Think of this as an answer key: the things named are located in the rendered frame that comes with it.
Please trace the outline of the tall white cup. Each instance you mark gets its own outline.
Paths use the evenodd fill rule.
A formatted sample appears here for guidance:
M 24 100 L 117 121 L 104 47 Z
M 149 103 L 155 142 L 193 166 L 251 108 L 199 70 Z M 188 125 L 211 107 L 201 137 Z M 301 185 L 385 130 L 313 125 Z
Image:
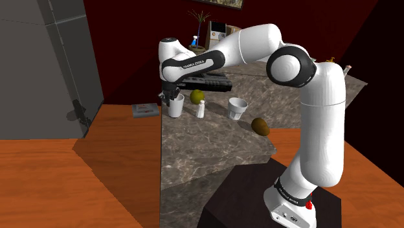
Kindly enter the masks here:
M 184 99 L 185 99 L 185 97 L 181 93 L 179 93 L 178 96 L 174 100 L 170 100 L 170 103 L 168 106 L 168 114 L 170 117 L 177 118 L 177 117 L 181 116 L 182 110 L 183 110 Z

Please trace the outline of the green apple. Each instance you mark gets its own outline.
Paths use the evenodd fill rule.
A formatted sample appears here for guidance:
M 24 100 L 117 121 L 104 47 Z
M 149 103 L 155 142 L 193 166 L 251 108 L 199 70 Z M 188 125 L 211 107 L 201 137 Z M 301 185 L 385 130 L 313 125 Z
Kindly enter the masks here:
M 199 104 L 201 100 L 205 99 L 205 94 L 201 90 L 195 89 L 190 94 L 190 101 L 193 104 Z

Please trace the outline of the potted plant with thin stems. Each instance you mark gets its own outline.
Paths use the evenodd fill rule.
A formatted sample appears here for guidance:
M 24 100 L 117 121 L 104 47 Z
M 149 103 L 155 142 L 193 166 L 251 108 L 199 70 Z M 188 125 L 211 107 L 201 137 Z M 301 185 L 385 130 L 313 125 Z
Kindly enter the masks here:
M 197 35 L 195 39 L 195 43 L 190 45 L 190 50 L 194 52 L 196 55 L 201 54 L 205 49 L 202 47 L 201 49 L 199 48 L 199 37 L 200 37 L 200 30 L 201 30 L 201 24 L 202 22 L 205 22 L 205 20 L 211 16 L 211 13 L 204 13 L 201 11 L 200 13 L 197 13 L 195 10 L 188 11 L 188 14 L 190 16 L 193 16 L 194 18 L 197 19 L 198 21 L 198 30 L 197 30 Z

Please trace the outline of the white faceted cup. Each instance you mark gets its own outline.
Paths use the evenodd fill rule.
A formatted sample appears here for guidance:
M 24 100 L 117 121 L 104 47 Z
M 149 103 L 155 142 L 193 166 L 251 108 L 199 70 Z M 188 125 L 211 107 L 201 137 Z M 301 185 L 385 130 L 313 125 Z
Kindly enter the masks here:
M 239 120 L 248 107 L 248 103 L 241 98 L 232 97 L 228 103 L 228 118 Z

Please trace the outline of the white coffee machine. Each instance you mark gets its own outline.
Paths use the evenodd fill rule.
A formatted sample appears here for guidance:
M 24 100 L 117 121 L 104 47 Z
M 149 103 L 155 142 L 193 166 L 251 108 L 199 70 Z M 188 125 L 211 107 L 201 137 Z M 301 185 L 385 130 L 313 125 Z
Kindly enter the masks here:
M 227 24 L 217 21 L 209 21 L 207 36 L 205 41 L 205 49 L 215 46 L 219 41 L 227 36 Z

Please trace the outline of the brown kiwi fruit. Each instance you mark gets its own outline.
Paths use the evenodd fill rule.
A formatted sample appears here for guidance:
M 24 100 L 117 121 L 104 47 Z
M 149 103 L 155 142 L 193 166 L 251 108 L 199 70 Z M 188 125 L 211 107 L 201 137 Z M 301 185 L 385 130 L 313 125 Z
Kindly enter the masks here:
M 270 134 L 270 129 L 266 121 L 264 121 L 262 118 L 255 118 L 251 122 L 251 128 L 255 133 L 261 136 L 268 136 Z

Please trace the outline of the dark robot stand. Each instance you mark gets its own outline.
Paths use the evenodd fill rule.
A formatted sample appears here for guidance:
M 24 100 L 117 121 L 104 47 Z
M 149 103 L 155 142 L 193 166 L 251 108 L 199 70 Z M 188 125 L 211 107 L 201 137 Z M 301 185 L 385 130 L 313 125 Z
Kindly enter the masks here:
M 285 228 L 271 218 L 264 191 L 286 167 L 274 159 L 236 165 L 203 208 L 197 228 Z M 341 199 L 318 187 L 313 192 L 317 228 L 342 228 Z

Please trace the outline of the grey refrigerator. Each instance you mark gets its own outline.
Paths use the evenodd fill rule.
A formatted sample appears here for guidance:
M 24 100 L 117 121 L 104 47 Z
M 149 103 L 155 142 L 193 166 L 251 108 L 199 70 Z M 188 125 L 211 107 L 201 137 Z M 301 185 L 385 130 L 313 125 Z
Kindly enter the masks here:
M 0 0 L 0 140 L 83 138 L 103 102 L 84 0 Z

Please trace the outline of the framed wall picture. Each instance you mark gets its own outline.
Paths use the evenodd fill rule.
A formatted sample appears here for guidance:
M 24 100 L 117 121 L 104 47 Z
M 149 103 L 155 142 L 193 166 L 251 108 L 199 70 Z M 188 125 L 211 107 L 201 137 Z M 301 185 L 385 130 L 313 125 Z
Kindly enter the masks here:
M 227 8 L 232 8 L 236 10 L 241 10 L 243 8 L 244 0 L 193 0 L 206 4 L 224 6 Z

